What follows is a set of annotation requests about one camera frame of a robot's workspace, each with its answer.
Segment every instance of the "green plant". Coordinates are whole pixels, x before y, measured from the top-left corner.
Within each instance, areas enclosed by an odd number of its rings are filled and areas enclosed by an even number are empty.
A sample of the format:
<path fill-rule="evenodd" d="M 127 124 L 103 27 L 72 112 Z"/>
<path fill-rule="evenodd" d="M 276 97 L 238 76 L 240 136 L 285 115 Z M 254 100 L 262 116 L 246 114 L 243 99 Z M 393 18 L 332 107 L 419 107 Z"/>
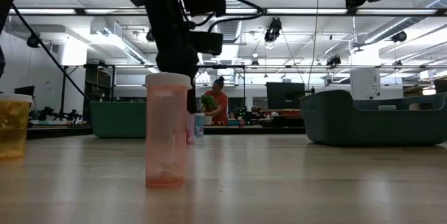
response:
<path fill-rule="evenodd" d="M 202 102 L 205 111 L 212 111 L 217 107 L 217 103 L 212 96 L 203 95 L 200 98 L 200 101 Z"/>

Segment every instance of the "table surface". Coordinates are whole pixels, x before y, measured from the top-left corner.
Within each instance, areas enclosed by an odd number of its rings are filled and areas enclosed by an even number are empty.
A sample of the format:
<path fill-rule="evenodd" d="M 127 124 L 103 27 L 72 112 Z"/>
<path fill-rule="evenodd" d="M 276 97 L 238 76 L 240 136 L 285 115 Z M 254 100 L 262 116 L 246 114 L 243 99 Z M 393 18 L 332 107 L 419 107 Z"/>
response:
<path fill-rule="evenodd" d="M 204 137 L 186 183 L 145 186 L 144 140 L 28 141 L 0 162 L 0 223 L 445 223 L 444 147 L 337 148 L 304 135 Z"/>

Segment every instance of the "computer monitor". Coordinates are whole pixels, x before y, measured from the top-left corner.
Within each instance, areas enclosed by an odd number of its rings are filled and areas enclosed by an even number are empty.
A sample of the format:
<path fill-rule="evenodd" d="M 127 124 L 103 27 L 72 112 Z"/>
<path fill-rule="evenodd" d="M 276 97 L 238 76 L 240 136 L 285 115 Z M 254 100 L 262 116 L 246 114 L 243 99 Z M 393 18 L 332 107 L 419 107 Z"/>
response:
<path fill-rule="evenodd" d="M 35 88 L 34 86 L 32 86 L 32 87 L 20 87 L 20 88 L 14 89 L 14 93 L 15 94 L 28 95 L 28 96 L 34 97 L 34 88 Z"/>
<path fill-rule="evenodd" d="M 300 98 L 306 96 L 305 84 L 301 83 L 267 83 L 268 109 L 301 109 Z"/>
<path fill-rule="evenodd" d="M 447 92 L 447 80 L 435 80 L 434 88 L 437 94 Z"/>

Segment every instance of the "gray storage bin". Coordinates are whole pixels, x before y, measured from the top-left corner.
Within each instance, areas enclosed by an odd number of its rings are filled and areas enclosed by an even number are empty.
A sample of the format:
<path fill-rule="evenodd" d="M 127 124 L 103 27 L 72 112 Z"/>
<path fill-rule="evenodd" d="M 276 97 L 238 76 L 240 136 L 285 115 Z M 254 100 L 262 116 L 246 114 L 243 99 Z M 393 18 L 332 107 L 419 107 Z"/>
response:
<path fill-rule="evenodd" d="M 349 92 L 324 91 L 301 98 L 311 141 L 335 146 L 429 146 L 447 137 L 447 94 L 395 100 L 353 101 Z M 431 103 L 431 110 L 410 110 Z M 395 105 L 396 110 L 378 110 Z"/>

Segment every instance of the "teal plastic tub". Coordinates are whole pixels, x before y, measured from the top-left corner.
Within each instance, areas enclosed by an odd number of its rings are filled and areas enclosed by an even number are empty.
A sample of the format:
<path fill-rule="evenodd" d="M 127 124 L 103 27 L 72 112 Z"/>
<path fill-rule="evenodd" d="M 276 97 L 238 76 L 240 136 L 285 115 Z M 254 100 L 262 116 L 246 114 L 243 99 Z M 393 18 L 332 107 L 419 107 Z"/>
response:
<path fill-rule="evenodd" d="M 96 137 L 146 137 L 146 103 L 92 102 L 90 107 Z"/>
<path fill-rule="evenodd" d="M 307 137 L 345 147 L 430 146 L 447 140 L 447 94 L 395 100 L 357 100 L 347 91 L 300 99 Z M 396 110 L 379 110 L 394 105 Z M 413 105 L 430 110 L 412 110 Z"/>

